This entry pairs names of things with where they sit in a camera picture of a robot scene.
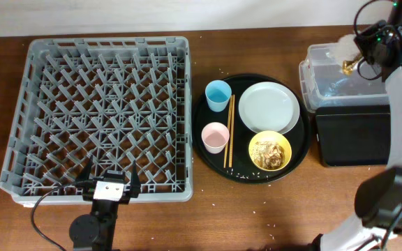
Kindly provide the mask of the peanut shells and rice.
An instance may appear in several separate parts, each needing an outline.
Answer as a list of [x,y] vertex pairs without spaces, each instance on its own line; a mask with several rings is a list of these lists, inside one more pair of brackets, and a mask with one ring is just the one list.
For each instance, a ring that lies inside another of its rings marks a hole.
[[277,170],[283,166],[285,151],[276,142],[256,142],[251,159],[261,169]]

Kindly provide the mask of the white tissue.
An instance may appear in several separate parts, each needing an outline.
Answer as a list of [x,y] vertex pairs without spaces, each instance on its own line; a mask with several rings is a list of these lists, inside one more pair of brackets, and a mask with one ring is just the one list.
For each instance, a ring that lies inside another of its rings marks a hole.
[[342,64],[344,61],[351,61],[359,54],[359,49],[354,42],[355,37],[356,35],[354,34],[345,35],[332,45],[329,50],[330,55],[338,64]]

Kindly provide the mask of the pink plastic cup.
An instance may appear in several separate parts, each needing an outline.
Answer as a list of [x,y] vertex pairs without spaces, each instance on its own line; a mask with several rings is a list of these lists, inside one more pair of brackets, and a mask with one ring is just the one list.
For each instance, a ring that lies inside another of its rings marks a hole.
[[201,132],[202,143],[209,153],[220,153],[228,139],[227,127],[219,122],[208,123]]

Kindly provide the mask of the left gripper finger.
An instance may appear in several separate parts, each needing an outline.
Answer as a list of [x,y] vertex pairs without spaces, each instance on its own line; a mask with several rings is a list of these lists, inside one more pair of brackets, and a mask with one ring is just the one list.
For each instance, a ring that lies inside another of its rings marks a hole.
[[133,161],[132,172],[131,172],[131,182],[130,182],[130,198],[138,198],[141,192],[141,182],[137,173],[136,161]]
[[92,164],[93,164],[93,156],[89,157],[87,164],[76,177],[75,179],[76,182],[83,182],[89,179]]

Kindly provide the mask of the yellow bowl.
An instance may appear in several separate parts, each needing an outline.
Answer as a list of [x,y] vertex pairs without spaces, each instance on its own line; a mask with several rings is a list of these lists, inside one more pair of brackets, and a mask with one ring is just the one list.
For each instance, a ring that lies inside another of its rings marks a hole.
[[289,141],[274,131],[256,134],[248,145],[248,153],[257,168],[268,172],[285,168],[292,157]]

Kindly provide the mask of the light blue plastic cup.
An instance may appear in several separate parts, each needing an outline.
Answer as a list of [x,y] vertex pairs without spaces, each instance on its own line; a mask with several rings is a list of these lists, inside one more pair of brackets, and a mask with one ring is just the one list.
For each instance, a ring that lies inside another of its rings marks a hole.
[[213,112],[222,112],[232,95],[230,85],[223,80],[214,80],[208,83],[204,92],[208,107]]

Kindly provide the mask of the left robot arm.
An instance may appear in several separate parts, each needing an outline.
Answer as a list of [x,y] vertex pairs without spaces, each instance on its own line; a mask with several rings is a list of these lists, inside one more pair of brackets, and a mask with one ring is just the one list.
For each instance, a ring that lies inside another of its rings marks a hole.
[[106,171],[90,179],[92,164],[90,158],[76,178],[76,186],[83,189],[83,200],[91,202],[91,211],[71,223],[69,237],[74,250],[111,250],[119,205],[127,205],[132,198],[137,198],[141,183],[136,162],[129,182],[126,174],[118,171]]

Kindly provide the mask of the gold foil wrapper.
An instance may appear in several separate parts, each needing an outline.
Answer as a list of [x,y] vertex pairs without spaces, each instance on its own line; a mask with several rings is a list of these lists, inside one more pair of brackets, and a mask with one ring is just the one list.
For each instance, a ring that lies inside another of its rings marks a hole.
[[352,60],[345,60],[342,63],[342,73],[344,75],[350,76],[354,69],[357,68],[358,63],[363,59],[363,56],[361,54],[358,54],[354,59]]

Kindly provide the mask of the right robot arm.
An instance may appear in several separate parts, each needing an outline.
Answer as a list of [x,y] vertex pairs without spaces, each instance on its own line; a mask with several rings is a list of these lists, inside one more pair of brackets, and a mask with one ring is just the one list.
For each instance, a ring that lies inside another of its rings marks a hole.
[[388,20],[353,31],[363,61],[381,67],[391,114],[389,159],[385,171],[358,187],[354,214],[305,250],[385,250],[402,236],[402,1],[393,1]]

